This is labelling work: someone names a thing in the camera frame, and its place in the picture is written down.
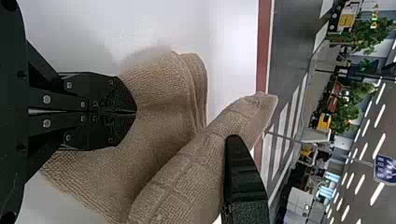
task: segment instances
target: bolt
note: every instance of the bolt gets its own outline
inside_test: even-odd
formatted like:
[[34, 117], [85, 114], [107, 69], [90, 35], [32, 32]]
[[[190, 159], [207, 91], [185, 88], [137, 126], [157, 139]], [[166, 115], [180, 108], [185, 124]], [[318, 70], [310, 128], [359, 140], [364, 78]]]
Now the bolt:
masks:
[[17, 151], [26, 152], [26, 145], [24, 143], [17, 144]]
[[50, 119], [44, 119], [43, 127], [44, 128], [49, 128], [50, 127]]
[[27, 78], [27, 75], [26, 75], [26, 73], [23, 72], [23, 71], [18, 71], [18, 72], [17, 72], [17, 78], [19, 78], [19, 79], [26, 79], [26, 78]]
[[69, 89], [69, 90], [71, 90], [71, 89], [73, 88], [73, 83], [67, 82], [67, 83], [66, 83], [66, 88]]
[[70, 142], [72, 140], [72, 135], [69, 133], [66, 135], [66, 142]]
[[49, 105], [50, 104], [50, 96], [48, 96], [48, 95], [43, 96], [43, 103], [46, 105]]

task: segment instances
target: pole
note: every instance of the pole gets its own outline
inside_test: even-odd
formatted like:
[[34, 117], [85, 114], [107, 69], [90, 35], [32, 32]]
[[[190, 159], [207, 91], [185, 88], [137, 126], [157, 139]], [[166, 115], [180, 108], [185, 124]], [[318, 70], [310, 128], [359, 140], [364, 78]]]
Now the pole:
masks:
[[[271, 135], [273, 135], [273, 136], [275, 136], [275, 137], [280, 137], [280, 138], [289, 140], [289, 141], [291, 141], [292, 143], [299, 143], [299, 144], [301, 144], [301, 145], [302, 145], [302, 144], [308, 144], [308, 143], [302, 142], [302, 141], [300, 141], [300, 140], [296, 140], [296, 139], [294, 139], [294, 138], [287, 137], [287, 136], [285, 136], [285, 135], [281, 135], [281, 134], [277, 134], [277, 133], [270, 133], [270, 132], [266, 132], [266, 133], [271, 134]], [[368, 162], [368, 161], [360, 161], [360, 160], [354, 159], [354, 158], [352, 158], [352, 157], [348, 157], [348, 155], [340, 154], [340, 153], [335, 153], [335, 152], [333, 152], [333, 151], [331, 151], [331, 150], [329, 150], [329, 149], [325, 149], [325, 148], [321, 148], [321, 147], [316, 147], [316, 149], [319, 150], [319, 151], [322, 151], [322, 152], [327, 152], [327, 153], [329, 153], [329, 154], [333, 154], [333, 155], [335, 155], [335, 156], [338, 156], [338, 157], [341, 157], [341, 158], [344, 158], [344, 159], [347, 159], [347, 160], [355, 161], [356, 163], [360, 163], [360, 164], [363, 164], [363, 165], [367, 165], [367, 166], [370, 166], [370, 167], [374, 167], [374, 165], [373, 165], [371, 162]]]
[[[328, 74], [336, 74], [339, 77], [347, 77], [348, 74], [345, 73], [340, 73], [340, 72], [332, 72], [332, 71], [327, 71], [327, 70], [321, 70], [321, 69], [315, 69], [316, 72], [321, 72], [321, 73], [328, 73]], [[382, 79], [386, 81], [396, 81], [396, 77], [389, 77], [384, 74], [367, 74], [367, 73], [361, 73], [361, 72], [355, 72], [352, 75], [358, 76], [358, 77], [368, 77], [368, 78], [373, 78], [373, 79]]]

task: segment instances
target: blue sign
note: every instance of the blue sign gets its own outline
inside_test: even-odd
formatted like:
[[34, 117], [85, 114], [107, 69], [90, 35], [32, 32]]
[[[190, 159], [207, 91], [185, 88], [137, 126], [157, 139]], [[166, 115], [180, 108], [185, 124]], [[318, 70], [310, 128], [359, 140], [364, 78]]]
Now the blue sign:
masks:
[[396, 186], [396, 160], [377, 155], [374, 166], [374, 180]]

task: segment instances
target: knit fabric texture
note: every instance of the knit fabric texture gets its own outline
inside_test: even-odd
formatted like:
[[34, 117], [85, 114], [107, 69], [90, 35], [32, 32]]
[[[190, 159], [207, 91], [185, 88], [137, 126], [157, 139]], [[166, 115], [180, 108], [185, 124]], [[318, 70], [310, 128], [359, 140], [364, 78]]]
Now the knit fabric texture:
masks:
[[277, 98], [242, 98], [206, 127], [207, 77], [196, 54], [167, 52], [120, 79], [137, 105], [123, 141], [58, 151], [41, 174], [111, 224], [212, 223], [222, 201], [225, 137], [239, 134], [252, 148]]

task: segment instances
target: traffic light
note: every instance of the traffic light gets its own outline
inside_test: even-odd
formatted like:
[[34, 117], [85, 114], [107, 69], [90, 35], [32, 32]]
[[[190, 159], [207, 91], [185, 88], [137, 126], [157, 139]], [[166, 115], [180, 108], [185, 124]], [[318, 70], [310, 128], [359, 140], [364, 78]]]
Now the traffic light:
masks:
[[374, 11], [373, 12], [372, 21], [378, 21], [378, 14], [379, 14], [379, 11]]
[[373, 22], [370, 26], [371, 29], [376, 29], [378, 27], [378, 24], [375, 22]]

